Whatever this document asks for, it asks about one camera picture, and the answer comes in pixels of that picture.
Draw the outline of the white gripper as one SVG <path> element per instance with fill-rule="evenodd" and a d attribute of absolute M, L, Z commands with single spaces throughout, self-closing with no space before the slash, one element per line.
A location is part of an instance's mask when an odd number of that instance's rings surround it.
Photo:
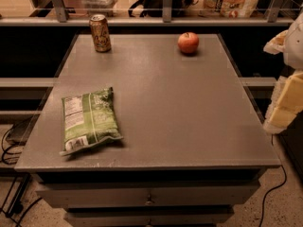
<path fill-rule="evenodd" d="M 276 55 L 283 53 L 284 63 L 295 70 L 303 69 L 303 13 L 290 25 L 271 39 L 263 51 Z M 296 116 L 303 111 L 303 72 L 295 71 L 280 76 L 271 96 L 263 128 L 271 134 L 285 131 Z"/>

